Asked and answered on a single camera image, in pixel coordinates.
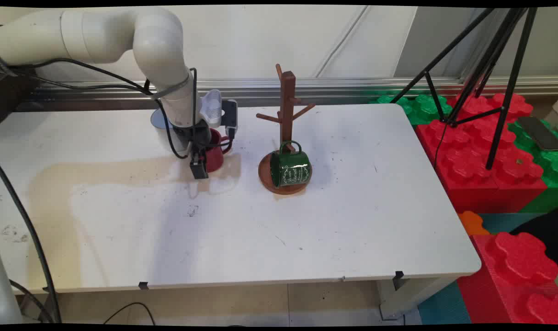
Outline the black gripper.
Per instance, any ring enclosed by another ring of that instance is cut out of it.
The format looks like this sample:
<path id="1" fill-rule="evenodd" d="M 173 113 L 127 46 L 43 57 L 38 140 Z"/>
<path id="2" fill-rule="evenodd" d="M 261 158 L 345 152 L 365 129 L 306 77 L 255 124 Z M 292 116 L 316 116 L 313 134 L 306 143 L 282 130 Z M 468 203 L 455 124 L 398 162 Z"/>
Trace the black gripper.
<path id="1" fill-rule="evenodd" d="M 211 143 L 211 130 L 204 119 L 195 126 L 180 127 L 171 124 L 171 141 L 174 154 L 182 158 L 189 156 L 189 168 L 196 180 L 208 179 L 207 145 Z"/>

